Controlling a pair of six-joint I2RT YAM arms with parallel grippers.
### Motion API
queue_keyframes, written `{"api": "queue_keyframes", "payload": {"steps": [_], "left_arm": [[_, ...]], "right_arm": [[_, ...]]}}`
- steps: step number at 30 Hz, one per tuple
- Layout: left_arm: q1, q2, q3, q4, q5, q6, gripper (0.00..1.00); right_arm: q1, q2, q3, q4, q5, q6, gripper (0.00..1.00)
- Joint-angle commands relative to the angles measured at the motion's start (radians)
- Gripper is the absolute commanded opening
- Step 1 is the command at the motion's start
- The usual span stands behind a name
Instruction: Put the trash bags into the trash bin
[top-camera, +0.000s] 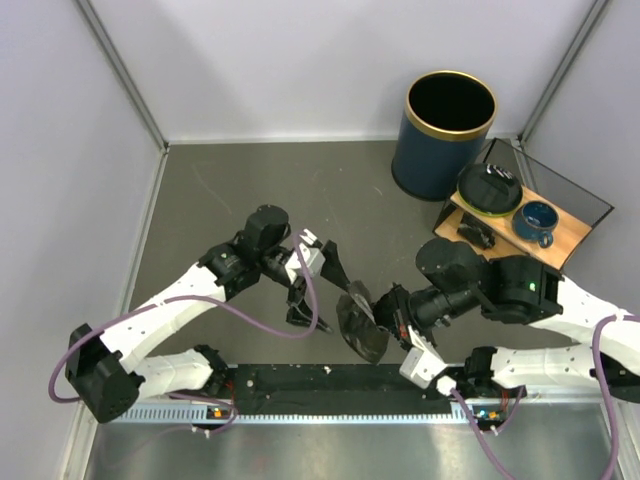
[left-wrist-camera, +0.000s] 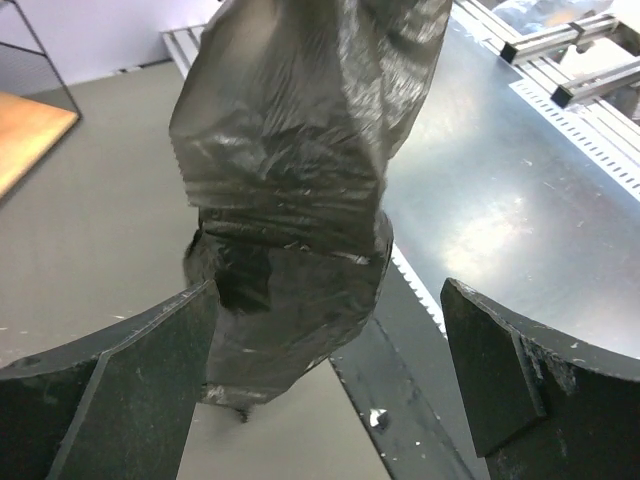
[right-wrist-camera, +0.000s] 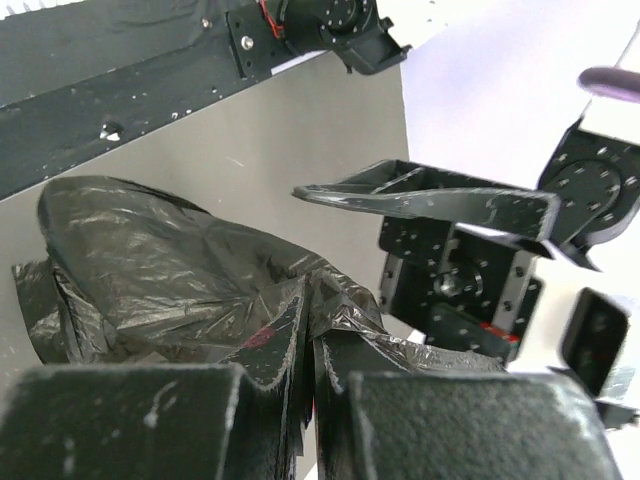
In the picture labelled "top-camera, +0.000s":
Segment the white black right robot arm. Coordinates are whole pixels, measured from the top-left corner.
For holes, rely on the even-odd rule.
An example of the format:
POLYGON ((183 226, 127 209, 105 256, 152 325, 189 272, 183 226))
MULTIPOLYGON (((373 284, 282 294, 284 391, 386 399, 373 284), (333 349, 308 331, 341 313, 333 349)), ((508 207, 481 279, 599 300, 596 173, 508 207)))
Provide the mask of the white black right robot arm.
POLYGON ((432 239, 415 265, 429 287, 410 292, 394 285, 375 303, 373 316, 406 350, 400 374, 419 388, 477 398, 528 386, 605 386, 616 399, 638 402, 639 320, 628 310, 533 257, 486 259, 465 242, 432 239), (573 343, 476 347, 463 365, 448 364, 432 331, 474 309, 487 320, 548 330, 573 343))

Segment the black trash bag roll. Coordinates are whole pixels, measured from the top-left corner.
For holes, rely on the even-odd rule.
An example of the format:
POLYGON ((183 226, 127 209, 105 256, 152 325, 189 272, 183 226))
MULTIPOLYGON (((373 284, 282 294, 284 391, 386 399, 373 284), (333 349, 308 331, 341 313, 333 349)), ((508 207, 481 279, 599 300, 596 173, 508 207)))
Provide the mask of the black trash bag roll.
POLYGON ((482 250, 488 250, 495 246, 493 231, 468 212, 463 213, 457 233, 470 244, 482 250))

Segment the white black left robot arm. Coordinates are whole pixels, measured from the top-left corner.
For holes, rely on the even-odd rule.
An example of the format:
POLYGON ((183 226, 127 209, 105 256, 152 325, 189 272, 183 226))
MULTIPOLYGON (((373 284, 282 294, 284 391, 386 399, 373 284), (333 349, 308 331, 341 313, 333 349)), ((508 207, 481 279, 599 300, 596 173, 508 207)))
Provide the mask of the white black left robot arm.
POLYGON ((188 270, 136 310, 106 325, 77 327, 57 372, 94 418, 108 423, 137 401, 181 391, 214 397, 228 382, 228 366, 217 350, 196 345, 183 353, 153 356, 152 351, 192 320, 213 308, 228 312, 231 299, 267 277, 287 290, 286 321, 329 331, 318 312, 312 278, 320 276, 346 291, 350 281, 333 241, 321 242, 310 230, 283 247, 291 226, 285 210, 262 205, 231 240, 207 250, 188 270))

